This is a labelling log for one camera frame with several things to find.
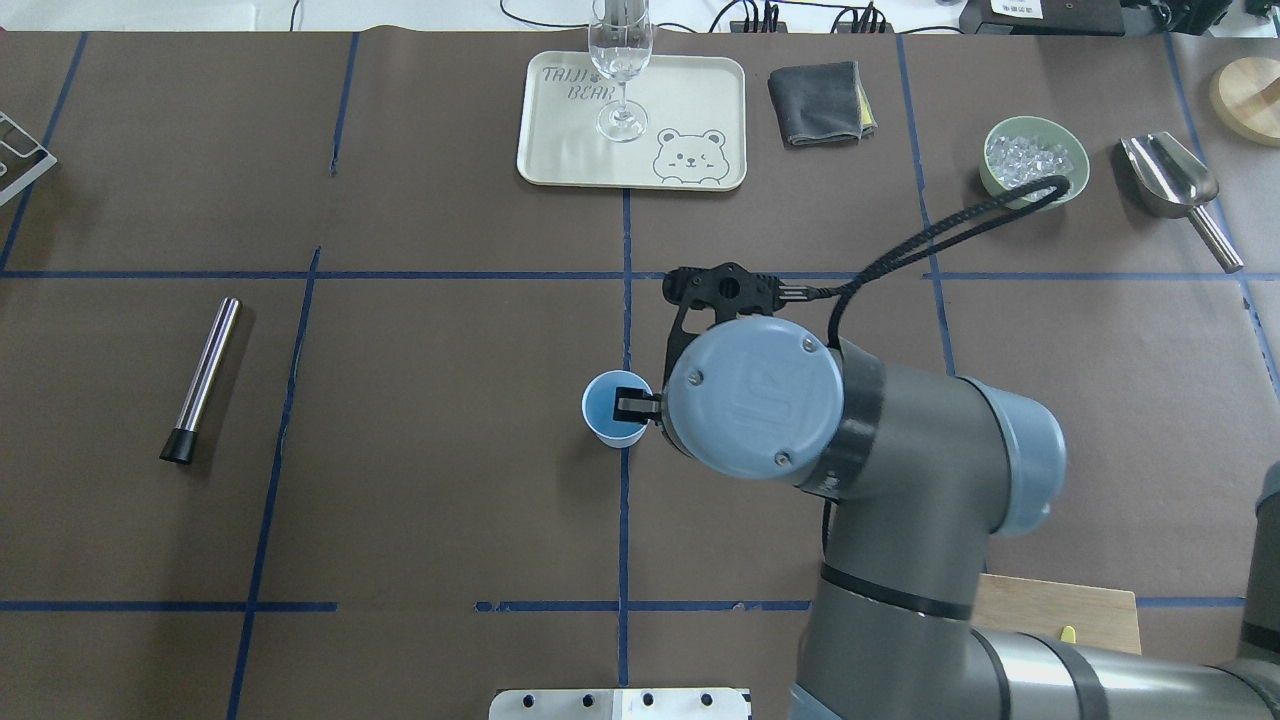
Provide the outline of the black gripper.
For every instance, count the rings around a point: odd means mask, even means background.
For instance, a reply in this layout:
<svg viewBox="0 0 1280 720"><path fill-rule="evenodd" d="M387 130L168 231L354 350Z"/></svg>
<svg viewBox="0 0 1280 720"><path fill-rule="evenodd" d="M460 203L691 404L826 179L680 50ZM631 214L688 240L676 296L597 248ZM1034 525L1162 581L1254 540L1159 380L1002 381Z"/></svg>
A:
<svg viewBox="0 0 1280 720"><path fill-rule="evenodd" d="M780 292L778 277L750 273L736 263L713 268L680 266L667 272L662 293L666 302L676 306L676 314L666 342L662 383L669 382L676 363L699 336L684 328L685 318L691 310L712 310L713 325L744 315L771 316L781 309ZM616 421L658 421L662 411L660 395L614 396Z"/></svg>

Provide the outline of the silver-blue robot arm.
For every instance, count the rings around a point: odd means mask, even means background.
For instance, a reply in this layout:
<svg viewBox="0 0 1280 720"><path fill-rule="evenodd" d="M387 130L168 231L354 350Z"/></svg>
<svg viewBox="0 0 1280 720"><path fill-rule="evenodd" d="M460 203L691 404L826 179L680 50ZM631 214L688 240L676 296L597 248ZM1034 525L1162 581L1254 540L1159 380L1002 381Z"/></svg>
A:
<svg viewBox="0 0 1280 720"><path fill-rule="evenodd" d="M776 313L849 291L727 263L666 274L677 307L662 391L614 416L682 454L832 501L792 719L1275 719L1277 469L1254 506L1236 657L1171 664L975 628L992 536L1050 514L1068 455L1053 414L966 377L882 363Z"/></svg>

